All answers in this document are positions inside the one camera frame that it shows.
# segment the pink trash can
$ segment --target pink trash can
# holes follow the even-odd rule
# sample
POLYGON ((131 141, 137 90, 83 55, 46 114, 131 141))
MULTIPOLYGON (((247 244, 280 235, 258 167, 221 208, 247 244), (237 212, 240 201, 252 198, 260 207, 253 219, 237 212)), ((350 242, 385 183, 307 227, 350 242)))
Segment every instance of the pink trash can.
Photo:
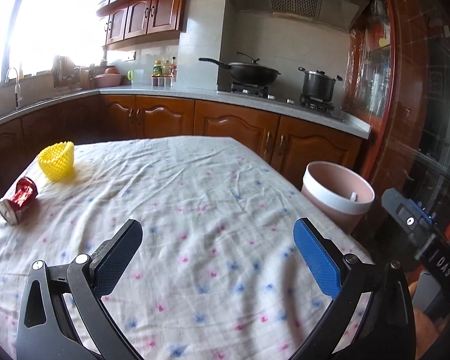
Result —
POLYGON ((310 162, 302 193, 345 233, 350 234, 375 199, 372 186, 336 163, 310 162))

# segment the gray countertop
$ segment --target gray countertop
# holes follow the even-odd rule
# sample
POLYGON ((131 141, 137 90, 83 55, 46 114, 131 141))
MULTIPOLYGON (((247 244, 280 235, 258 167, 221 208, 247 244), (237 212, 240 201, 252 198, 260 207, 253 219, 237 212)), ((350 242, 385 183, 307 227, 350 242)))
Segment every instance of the gray countertop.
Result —
POLYGON ((339 117, 324 115, 319 112, 311 111, 298 105, 291 105, 276 100, 267 100, 261 98, 250 97, 244 94, 234 94, 228 92, 196 89, 196 88, 157 88, 152 86, 122 86, 114 88, 101 88, 89 91, 80 91, 69 95, 60 96, 51 100, 44 100, 33 105, 24 107, 17 111, 11 112, 5 116, 0 117, 0 125, 6 123, 15 117, 29 114, 49 105, 63 103, 68 100, 79 99, 91 95, 149 95, 149 96, 165 96, 165 97, 181 97, 196 100, 215 101, 218 103, 242 105, 260 109, 276 114, 296 117, 297 119, 306 120, 309 122, 321 124, 336 130, 340 130, 360 138, 368 139, 371 131, 370 125, 364 121, 339 111, 339 117))

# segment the wok handle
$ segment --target wok handle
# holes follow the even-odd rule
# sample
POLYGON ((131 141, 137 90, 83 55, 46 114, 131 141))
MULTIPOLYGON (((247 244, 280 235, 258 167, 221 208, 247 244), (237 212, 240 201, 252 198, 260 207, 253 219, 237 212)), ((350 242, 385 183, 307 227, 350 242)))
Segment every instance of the wok handle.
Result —
POLYGON ((216 59, 199 58, 198 61, 212 62, 213 64, 220 66, 222 69, 227 69, 228 71, 231 69, 231 66, 229 64, 224 64, 223 62, 217 61, 216 59))
POLYGON ((247 56, 248 58, 250 58, 252 60, 252 63, 254 63, 254 64, 257 63, 258 61, 260 61, 260 58, 253 59, 252 57, 250 57, 249 55, 245 54, 244 52, 237 51, 236 53, 240 54, 241 56, 247 56))

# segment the red can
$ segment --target red can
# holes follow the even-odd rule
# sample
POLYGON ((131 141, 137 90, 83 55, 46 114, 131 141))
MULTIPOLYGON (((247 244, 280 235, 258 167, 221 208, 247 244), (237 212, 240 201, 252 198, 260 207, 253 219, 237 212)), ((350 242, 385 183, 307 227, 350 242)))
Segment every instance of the red can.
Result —
POLYGON ((22 177, 17 182, 13 197, 0 199, 1 215, 11 225, 17 225, 22 220, 23 212, 35 201, 37 195, 35 183, 28 177, 22 177))

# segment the wok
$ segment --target wok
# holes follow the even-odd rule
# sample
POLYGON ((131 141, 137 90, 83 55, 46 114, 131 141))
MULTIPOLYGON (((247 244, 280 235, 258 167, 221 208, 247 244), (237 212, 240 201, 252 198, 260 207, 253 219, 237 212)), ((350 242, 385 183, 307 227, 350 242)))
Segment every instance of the wok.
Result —
POLYGON ((268 85, 273 83, 280 74, 280 72, 275 69, 258 64, 257 61, 260 60, 259 58, 253 59, 243 52, 237 52, 237 54, 247 56, 252 62, 231 62, 229 64, 224 64, 223 62, 211 58, 199 58, 198 61, 212 62, 222 69, 230 71, 233 80, 242 84, 268 85))

